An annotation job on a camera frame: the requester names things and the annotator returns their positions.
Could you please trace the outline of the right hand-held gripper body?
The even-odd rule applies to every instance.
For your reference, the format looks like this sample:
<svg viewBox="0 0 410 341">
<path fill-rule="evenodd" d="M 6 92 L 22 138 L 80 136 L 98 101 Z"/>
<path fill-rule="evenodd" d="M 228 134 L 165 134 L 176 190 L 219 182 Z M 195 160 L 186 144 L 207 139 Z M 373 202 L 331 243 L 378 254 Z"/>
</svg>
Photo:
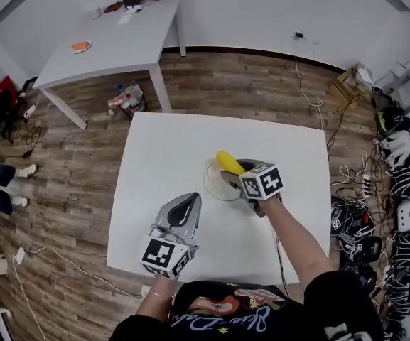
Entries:
<svg viewBox="0 0 410 341">
<path fill-rule="evenodd" d="M 251 209 L 263 218 L 266 214 L 261 208 L 259 201 L 275 198 L 279 202 L 281 199 L 281 189 L 283 182 L 279 168 L 275 163 L 267 163 L 263 171 L 245 171 L 239 175 L 241 180 L 241 198 L 245 200 Z"/>
</svg>

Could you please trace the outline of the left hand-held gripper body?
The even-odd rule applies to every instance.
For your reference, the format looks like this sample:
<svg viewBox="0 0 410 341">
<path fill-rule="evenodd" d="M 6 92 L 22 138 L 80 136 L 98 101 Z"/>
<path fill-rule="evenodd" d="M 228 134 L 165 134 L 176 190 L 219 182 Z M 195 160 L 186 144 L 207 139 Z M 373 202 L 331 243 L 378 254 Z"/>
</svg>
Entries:
<svg viewBox="0 0 410 341">
<path fill-rule="evenodd" d="M 173 280 L 179 277 L 198 249 L 193 238 L 153 224 L 141 243 L 140 263 L 150 274 Z"/>
</svg>

